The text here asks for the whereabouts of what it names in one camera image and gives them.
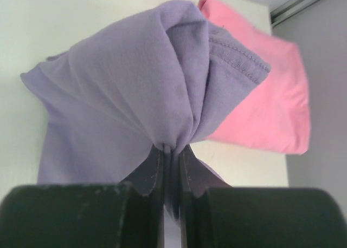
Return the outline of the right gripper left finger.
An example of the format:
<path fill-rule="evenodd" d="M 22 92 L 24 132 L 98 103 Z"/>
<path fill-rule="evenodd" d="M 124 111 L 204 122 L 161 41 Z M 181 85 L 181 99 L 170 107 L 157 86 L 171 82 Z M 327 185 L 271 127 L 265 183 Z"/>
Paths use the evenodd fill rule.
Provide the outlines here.
<path fill-rule="evenodd" d="M 22 185 L 1 202 L 1 247 L 163 247 L 164 158 L 113 184 Z"/>

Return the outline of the purple t shirt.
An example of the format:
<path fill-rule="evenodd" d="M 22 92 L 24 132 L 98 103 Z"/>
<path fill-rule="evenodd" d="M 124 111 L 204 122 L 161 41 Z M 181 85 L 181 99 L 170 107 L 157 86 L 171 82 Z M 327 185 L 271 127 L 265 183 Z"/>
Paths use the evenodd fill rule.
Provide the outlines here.
<path fill-rule="evenodd" d="M 112 23 L 21 75 L 48 127 L 40 184 L 119 182 L 211 135 L 269 65 L 188 1 Z"/>

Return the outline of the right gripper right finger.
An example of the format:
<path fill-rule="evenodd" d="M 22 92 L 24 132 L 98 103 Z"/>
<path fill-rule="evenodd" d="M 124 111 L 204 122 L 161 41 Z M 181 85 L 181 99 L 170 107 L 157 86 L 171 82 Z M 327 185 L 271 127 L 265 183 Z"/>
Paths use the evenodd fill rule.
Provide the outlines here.
<path fill-rule="evenodd" d="M 316 188 L 231 187 L 186 146 L 179 158 L 183 247 L 346 247 L 346 222 Z"/>

